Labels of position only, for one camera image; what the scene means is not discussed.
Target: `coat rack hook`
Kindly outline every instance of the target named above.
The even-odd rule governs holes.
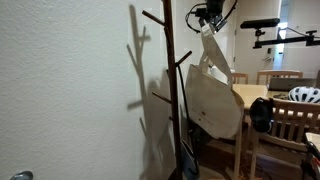
[[[176,66],[179,66],[184,60],[186,60],[190,55],[192,54],[192,51],[189,51],[186,55],[184,55],[178,62],[176,62]]]
[[[155,96],[157,96],[158,98],[164,100],[165,102],[171,104],[171,101],[170,101],[168,98],[165,98],[164,96],[161,96],[161,95],[159,95],[158,93],[156,93],[156,92],[154,92],[154,91],[152,91],[152,94],[155,95]]]
[[[142,11],[142,14],[147,16],[148,18],[154,20],[155,22],[159,23],[160,25],[164,26],[164,22],[158,18],[156,18],[155,16],[153,16],[152,14],[148,13],[147,11]]]

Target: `wooden chair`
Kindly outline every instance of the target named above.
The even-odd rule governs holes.
[[[240,84],[240,79],[244,78],[244,83],[248,84],[248,74],[245,73],[232,73],[233,84]]]
[[[320,104],[274,99],[272,129],[269,133],[253,131],[253,150],[250,179],[254,179],[259,139],[276,147],[307,152],[305,132],[320,131]]]
[[[290,78],[290,77],[298,77],[302,78],[303,72],[301,71],[291,71],[291,70],[283,70],[283,71],[276,71],[276,70],[264,70],[264,71],[259,71],[257,73],[257,82],[256,84],[260,83],[260,77],[261,76],[266,76],[266,84],[270,83],[270,78],[271,77],[282,77],[282,78]]]

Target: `metal object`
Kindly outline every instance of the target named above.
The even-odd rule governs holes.
[[[33,180],[33,173],[31,171],[23,171],[12,176],[10,180]]]

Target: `floor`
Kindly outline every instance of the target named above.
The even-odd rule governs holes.
[[[201,180],[232,179],[234,162],[234,156],[231,153],[232,147],[232,145],[216,140],[201,147],[197,153]],[[250,154],[246,162],[241,162],[239,180],[249,179],[249,160]],[[299,165],[286,163],[264,155],[257,158],[256,180],[300,180],[301,176],[302,171]]]

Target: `bag strap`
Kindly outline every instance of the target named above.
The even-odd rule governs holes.
[[[228,66],[225,57],[219,48],[215,38],[214,38],[214,29],[211,24],[206,24],[201,28],[201,39],[202,45],[204,48],[202,57],[199,62],[199,68],[202,69],[202,72],[208,71],[209,61],[215,65],[223,74],[227,76],[227,85],[231,87],[232,85],[232,76],[231,71]]]

